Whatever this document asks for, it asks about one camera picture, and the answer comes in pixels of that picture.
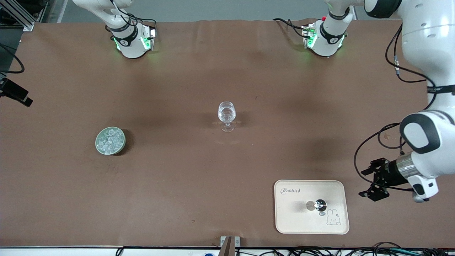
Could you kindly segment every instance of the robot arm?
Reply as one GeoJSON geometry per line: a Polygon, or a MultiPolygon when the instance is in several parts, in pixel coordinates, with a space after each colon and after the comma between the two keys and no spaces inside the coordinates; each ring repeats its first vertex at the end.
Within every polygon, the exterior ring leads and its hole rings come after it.
{"type": "Polygon", "coordinates": [[[153,49],[156,28],[132,19],[123,8],[134,0],[73,0],[103,20],[111,30],[117,49],[127,58],[139,58],[153,49]]]}
{"type": "MultiPolygon", "coordinates": [[[[364,3],[370,16],[383,18],[396,13],[403,20],[403,55],[434,82],[428,81],[428,109],[408,115],[400,124],[400,134],[413,151],[389,163],[373,161],[362,172],[368,175],[369,170],[376,168],[374,180],[381,180],[382,184],[410,183],[416,202],[427,201],[438,193],[436,177],[455,174],[455,0],[435,3],[421,0],[364,3]]],[[[373,200],[388,197],[381,187],[371,187],[360,195],[373,200]],[[371,190],[382,192],[373,196],[371,190]]]]}
{"type": "Polygon", "coordinates": [[[331,56],[341,47],[346,29],[354,18],[351,5],[362,5],[364,0],[324,0],[329,14],[304,29],[305,46],[321,56],[331,56]]]}

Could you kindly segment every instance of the rabbit cartoon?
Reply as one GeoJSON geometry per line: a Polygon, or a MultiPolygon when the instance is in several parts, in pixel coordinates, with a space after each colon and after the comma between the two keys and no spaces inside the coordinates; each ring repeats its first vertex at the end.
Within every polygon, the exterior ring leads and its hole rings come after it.
{"type": "Polygon", "coordinates": [[[341,225],[337,210],[327,210],[327,225],[341,225]]]}

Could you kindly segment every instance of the brown mat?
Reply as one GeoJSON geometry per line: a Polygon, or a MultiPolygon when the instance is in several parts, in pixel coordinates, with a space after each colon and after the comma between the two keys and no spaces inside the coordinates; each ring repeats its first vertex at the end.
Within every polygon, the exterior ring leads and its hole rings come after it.
{"type": "MultiPolygon", "coordinates": [[[[455,247],[455,175],[417,204],[392,191],[372,202],[353,169],[357,146],[425,106],[424,84],[403,84],[384,60],[398,21],[356,21],[331,58],[303,49],[272,21],[162,23],[156,52],[130,60],[102,24],[37,24],[18,50],[30,108],[2,98],[1,245],[455,247]],[[217,106],[238,111],[221,131],[217,106]],[[95,137],[125,130],[121,156],[95,137]],[[275,230],[279,179],[341,181],[346,235],[275,230]]],[[[398,143],[397,131],[384,135],[398,143]]],[[[376,141],[359,165],[387,157],[376,141]]]]}

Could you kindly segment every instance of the wine glass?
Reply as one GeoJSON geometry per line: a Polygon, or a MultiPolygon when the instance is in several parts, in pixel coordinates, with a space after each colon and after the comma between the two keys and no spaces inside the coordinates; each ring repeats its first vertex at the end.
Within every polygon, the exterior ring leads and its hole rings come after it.
{"type": "Polygon", "coordinates": [[[234,104],[229,101],[222,102],[218,107],[218,118],[223,122],[221,130],[227,133],[233,131],[235,128],[235,125],[232,123],[235,119],[234,104]]]}

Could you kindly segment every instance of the white tray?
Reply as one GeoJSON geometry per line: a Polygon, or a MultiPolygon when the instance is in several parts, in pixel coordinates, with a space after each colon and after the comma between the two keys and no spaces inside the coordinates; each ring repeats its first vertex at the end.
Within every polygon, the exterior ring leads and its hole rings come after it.
{"type": "Polygon", "coordinates": [[[283,234],[344,235],[349,231],[344,186],[337,180],[279,180],[275,183],[275,225],[283,234]],[[322,199],[323,212],[308,201],[322,199]]]}

